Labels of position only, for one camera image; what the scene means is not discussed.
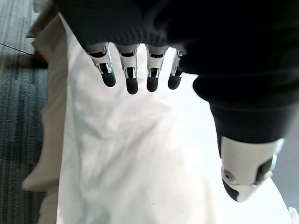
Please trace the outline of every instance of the black sleeve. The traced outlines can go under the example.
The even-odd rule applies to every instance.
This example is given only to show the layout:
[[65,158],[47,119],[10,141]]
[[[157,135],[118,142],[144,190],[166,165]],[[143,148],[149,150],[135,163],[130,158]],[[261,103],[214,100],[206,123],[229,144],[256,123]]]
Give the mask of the black sleeve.
[[168,42],[186,50],[181,69],[199,74],[193,87],[210,102],[217,134],[249,143],[284,137],[299,101],[299,1],[182,2]]

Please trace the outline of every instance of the white cloth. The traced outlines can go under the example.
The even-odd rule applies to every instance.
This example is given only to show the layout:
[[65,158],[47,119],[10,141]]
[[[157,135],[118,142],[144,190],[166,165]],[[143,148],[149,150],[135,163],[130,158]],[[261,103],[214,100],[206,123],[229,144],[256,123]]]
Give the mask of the white cloth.
[[213,117],[192,90],[195,77],[185,74],[177,90],[167,88],[173,49],[158,90],[149,93],[140,46],[139,92],[131,96],[116,49],[110,45],[117,84],[108,88],[64,26],[68,83],[57,223],[291,223],[271,179],[244,203],[226,194]]

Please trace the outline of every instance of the robot finger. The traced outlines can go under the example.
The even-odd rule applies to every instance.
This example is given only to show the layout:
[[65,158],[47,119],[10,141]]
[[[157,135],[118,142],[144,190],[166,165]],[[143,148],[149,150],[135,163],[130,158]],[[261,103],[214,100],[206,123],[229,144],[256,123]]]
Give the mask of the robot finger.
[[154,47],[146,45],[147,50],[147,89],[150,92],[156,91],[158,88],[158,80],[163,65],[163,60],[168,46]]
[[139,44],[134,45],[115,45],[120,59],[122,70],[126,78],[127,91],[130,94],[138,92],[138,79],[137,79],[137,48]]
[[113,87],[116,83],[112,68],[108,43],[101,43],[93,52],[88,52],[94,65],[99,69],[106,86]]
[[173,57],[171,73],[168,79],[168,87],[171,90],[175,90],[176,88],[178,88],[183,76],[183,72],[179,67],[179,61],[181,60],[182,56],[183,53],[179,49],[177,49]]

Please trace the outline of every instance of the floor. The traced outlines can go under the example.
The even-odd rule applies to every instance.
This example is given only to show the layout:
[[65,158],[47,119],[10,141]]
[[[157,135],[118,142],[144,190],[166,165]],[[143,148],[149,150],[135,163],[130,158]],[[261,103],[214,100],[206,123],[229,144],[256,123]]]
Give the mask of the floor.
[[37,16],[32,2],[0,0],[0,224],[37,223],[43,199],[21,190],[40,155],[47,98],[47,70],[25,38]]

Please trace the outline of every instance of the silver joint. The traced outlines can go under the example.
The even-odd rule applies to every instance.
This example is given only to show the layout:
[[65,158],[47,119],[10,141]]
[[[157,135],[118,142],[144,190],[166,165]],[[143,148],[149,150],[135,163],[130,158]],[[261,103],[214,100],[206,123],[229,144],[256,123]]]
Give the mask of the silver joint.
[[102,75],[112,72],[111,56],[107,45],[98,53],[89,53],[89,56]]
[[163,60],[168,47],[152,47],[146,46],[147,50],[147,69],[148,77],[159,78],[160,71],[163,65]]
[[176,53],[175,53],[175,55],[173,57],[172,69],[171,69],[171,75],[173,77],[176,76],[176,73],[177,73],[178,68],[179,68],[179,61],[181,60],[181,57],[183,55],[184,54],[179,49],[176,50]]

